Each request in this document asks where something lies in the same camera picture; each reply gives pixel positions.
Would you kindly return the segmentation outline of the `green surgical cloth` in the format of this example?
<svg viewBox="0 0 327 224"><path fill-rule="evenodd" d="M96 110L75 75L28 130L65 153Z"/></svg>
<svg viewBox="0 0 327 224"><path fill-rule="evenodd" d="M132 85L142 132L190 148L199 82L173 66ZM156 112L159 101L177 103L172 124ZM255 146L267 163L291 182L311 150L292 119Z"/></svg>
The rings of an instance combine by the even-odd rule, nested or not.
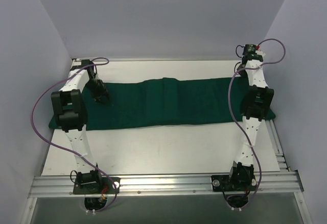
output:
<svg viewBox="0 0 327 224"><path fill-rule="evenodd" d="M104 85L109 105L95 102L88 89L82 91L88 131L241 121L240 105L249 86L242 77Z"/></svg>

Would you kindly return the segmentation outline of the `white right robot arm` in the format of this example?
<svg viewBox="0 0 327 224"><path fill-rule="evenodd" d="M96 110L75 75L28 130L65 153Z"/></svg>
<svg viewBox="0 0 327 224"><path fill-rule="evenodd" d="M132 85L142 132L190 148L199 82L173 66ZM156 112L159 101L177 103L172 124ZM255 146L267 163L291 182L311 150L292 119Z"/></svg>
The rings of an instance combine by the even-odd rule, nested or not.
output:
<svg viewBox="0 0 327 224"><path fill-rule="evenodd" d="M237 124L242 131L241 147L227 176L227 184L234 190L251 186L255 182L253 149L259 128L266 119L274 96L274 90L269 88L264 76L263 57L255 54L250 60L247 57L243 59L240 72L248 78L249 86L240 105L242 125Z"/></svg>

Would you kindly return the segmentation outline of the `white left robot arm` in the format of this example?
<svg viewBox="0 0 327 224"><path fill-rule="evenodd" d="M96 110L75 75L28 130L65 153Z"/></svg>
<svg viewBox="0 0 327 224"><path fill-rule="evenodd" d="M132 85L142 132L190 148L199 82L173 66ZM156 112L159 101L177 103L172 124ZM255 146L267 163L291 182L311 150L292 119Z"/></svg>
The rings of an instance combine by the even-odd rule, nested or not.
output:
<svg viewBox="0 0 327 224"><path fill-rule="evenodd" d="M56 125L64 132L71 143L75 155L77 170L75 185L85 187L91 193L99 192L103 187L101 173L96 167L86 136L88 114L82 91L88 89L93 100L100 104L109 101L109 93L93 60L84 59L80 65L72 66L69 78L59 91L52 92Z"/></svg>

